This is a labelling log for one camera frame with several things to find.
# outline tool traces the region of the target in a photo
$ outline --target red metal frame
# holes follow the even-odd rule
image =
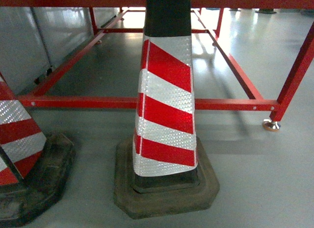
[[[305,8],[314,9],[314,0],[191,0],[192,7],[219,7],[219,19],[216,30],[206,28],[201,20],[198,10],[192,12],[198,17],[204,29],[193,29],[193,33],[207,33],[215,46],[222,53],[227,64],[249,97],[241,99],[196,99],[195,107],[201,110],[250,110],[271,111],[273,121],[280,121],[295,94],[306,70],[314,58],[314,23],[300,50],[300,53],[288,75],[288,78],[277,100],[265,100],[250,81],[248,76],[235,61],[219,45],[219,34],[223,18],[223,8]],[[19,96],[18,99],[26,107],[65,107],[65,108],[136,108],[136,97],[60,97],[45,96],[44,94],[78,62],[106,33],[142,33],[142,28],[112,28],[129,11],[122,11],[122,7],[143,7],[145,0],[0,0],[0,6],[84,6],[89,7],[92,27],[95,37],[81,51],[75,53],[67,62],[58,67],[47,79],[40,83],[28,95]],[[92,7],[119,7],[120,14],[106,27],[97,28],[94,10]]]
[[[193,8],[313,9],[314,0],[191,0]],[[30,7],[145,7],[146,0],[0,0],[0,6]]]

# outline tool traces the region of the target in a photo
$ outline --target traffic cone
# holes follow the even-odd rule
[[[135,219],[209,208],[219,183],[195,132],[190,0],[147,0],[138,92],[115,203]]]
[[[74,152],[46,138],[0,74],[0,227],[22,226],[61,196]]]

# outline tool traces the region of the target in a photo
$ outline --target wall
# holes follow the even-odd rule
[[[49,67],[28,7],[0,7],[0,72],[18,93]]]
[[[117,13],[96,8],[99,26]],[[88,8],[0,7],[0,72],[15,94],[92,37]]]

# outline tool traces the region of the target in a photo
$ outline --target reflective stripe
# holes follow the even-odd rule
[[[7,165],[5,164],[5,162],[0,157],[0,172],[3,171],[6,168],[7,168]]]
[[[182,37],[148,37],[144,35],[144,41],[149,40],[158,47],[192,67],[192,38],[191,36]]]
[[[196,134],[155,124],[139,116],[136,116],[135,128],[137,135],[147,140],[185,150],[194,151],[196,149]]]
[[[148,96],[144,96],[143,103],[140,103],[139,106],[143,106],[143,113],[138,113],[139,116],[148,121],[178,131],[194,133],[193,115],[190,113],[168,106]]]
[[[141,71],[140,79],[142,80],[139,85],[140,93],[187,113],[194,112],[195,107],[192,106],[194,95],[192,93],[167,82],[146,69]]]
[[[30,118],[19,101],[0,101],[0,125]]]
[[[191,36],[144,36],[133,138],[134,171],[142,177],[196,168]]]
[[[195,169],[196,166],[186,166],[175,163],[160,162],[153,159],[144,158],[135,152],[133,145],[133,168],[136,174],[142,177],[158,177],[183,173]]]
[[[14,93],[5,82],[0,82],[0,101],[16,100]]]
[[[2,148],[13,163],[43,150],[46,137],[42,132],[28,136],[7,144],[3,144]]]
[[[4,145],[37,133],[41,130],[33,119],[0,125],[0,144]]]
[[[191,92],[191,68],[152,42],[149,44],[147,70],[173,85]]]

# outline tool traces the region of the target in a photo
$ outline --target metal leveling foot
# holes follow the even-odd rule
[[[276,121],[272,121],[271,119],[264,119],[262,126],[267,131],[279,131],[280,129],[280,124]]]

